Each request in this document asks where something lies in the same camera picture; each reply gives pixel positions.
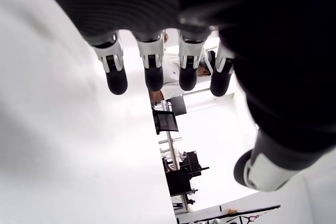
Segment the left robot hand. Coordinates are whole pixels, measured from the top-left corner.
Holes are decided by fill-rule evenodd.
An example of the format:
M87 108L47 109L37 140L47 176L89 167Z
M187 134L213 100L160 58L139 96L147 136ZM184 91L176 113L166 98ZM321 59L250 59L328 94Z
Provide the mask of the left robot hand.
M259 126L236 163L243 186L275 191L335 148L335 0L55 0L95 50L114 94L128 86L118 32L133 33L149 90L163 86L163 31L179 32L180 79L196 85L202 48L219 33L211 92L231 74Z

